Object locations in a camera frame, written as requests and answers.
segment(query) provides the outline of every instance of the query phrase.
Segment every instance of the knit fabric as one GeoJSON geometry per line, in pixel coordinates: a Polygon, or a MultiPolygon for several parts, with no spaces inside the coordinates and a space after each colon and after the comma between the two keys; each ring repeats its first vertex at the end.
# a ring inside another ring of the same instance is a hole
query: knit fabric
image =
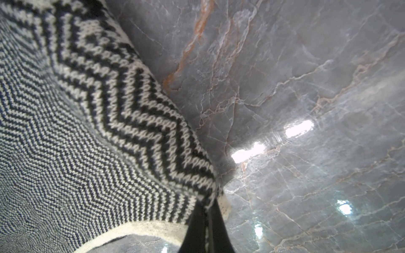
{"type": "Polygon", "coordinates": [[[0,84],[0,252],[179,244],[195,202],[224,198],[103,3],[0,0],[0,84]]]}

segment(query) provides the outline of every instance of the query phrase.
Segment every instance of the knit sock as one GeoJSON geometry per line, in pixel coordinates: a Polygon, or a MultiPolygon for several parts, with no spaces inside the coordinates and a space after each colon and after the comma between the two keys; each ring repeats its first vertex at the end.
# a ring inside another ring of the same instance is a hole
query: knit sock
{"type": "Polygon", "coordinates": [[[0,245],[180,244],[196,201],[229,204],[196,135],[96,0],[0,2],[0,245]]]}

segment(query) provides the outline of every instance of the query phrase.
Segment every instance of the gray marble surface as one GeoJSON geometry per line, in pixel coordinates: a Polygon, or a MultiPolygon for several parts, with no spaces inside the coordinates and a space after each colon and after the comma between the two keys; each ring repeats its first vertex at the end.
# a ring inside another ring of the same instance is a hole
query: gray marble surface
{"type": "Polygon", "coordinates": [[[405,1],[107,3],[208,150],[236,252],[405,252],[405,1]]]}

